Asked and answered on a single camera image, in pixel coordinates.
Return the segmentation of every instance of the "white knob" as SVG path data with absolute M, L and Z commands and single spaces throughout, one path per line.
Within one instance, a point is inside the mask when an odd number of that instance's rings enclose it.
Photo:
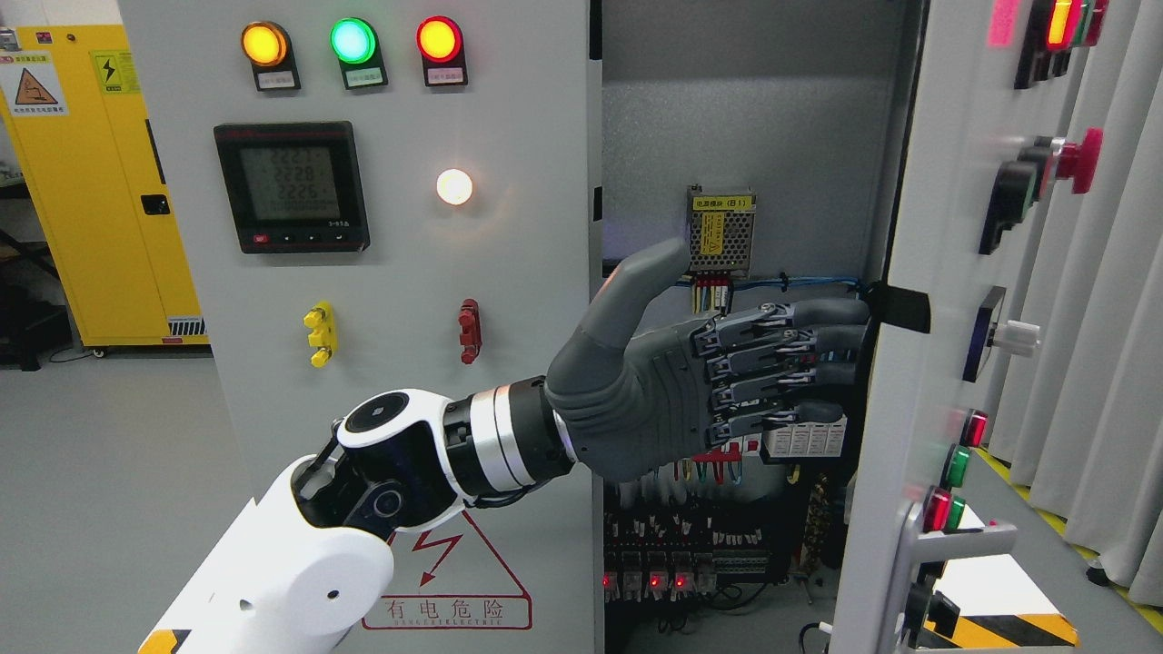
M 1034 351 L 1042 344 L 1039 340 L 1041 334 L 1042 328 L 1037 325 L 1006 320 L 1005 325 L 994 327 L 992 346 L 1012 355 L 1034 356 Z

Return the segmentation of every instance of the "yellow cabinet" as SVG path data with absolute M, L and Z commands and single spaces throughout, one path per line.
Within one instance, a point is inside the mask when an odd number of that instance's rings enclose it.
M 87 347 L 205 344 L 121 26 L 27 27 L 3 120 Z

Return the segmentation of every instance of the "red emergency stop button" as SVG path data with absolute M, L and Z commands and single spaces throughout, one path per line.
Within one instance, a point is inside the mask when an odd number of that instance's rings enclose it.
M 1072 191 L 1086 193 L 1094 182 L 1094 170 L 1098 168 L 1098 156 L 1103 151 L 1103 129 L 1092 127 L 1086 130 L 1082 144 L 1066 143 L 1058 157 L 1058 179 L 1073 179 Z

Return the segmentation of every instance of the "green push button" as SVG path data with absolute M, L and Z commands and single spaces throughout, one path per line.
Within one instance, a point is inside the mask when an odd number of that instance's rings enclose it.
M 964 514 L 965 500 L 957 496 L 952 496 L 952 503 L 949 505 L 949 519 L 946 521 L 946 531 L 961 527 L 961 518 Z
M 946 461 L 946 470 L 941 479 L 942 486 L 957 489 L 965 484 L 965 470 L 969 468 L 970 456 L 968 447 L 955 445 L 949 449 L 949 458 Z

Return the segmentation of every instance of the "yellow label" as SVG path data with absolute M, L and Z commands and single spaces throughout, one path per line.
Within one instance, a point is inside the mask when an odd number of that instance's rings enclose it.
M 109 94 L 141 93 L 137 84 L 137 69 L 134 67 L 134 56 L 129 50 L 93 50 L 93 70 L 97 71 L 97 83 L 101 91 Z
M 751 211 L 751 196 L 699 196 L 694 198 L 694 211 Z
M 726 212 L 714 211 L 702 214 L 702 237 L 699 242 L 699 254 L 723 254 L 723 223 L 726 221 Z

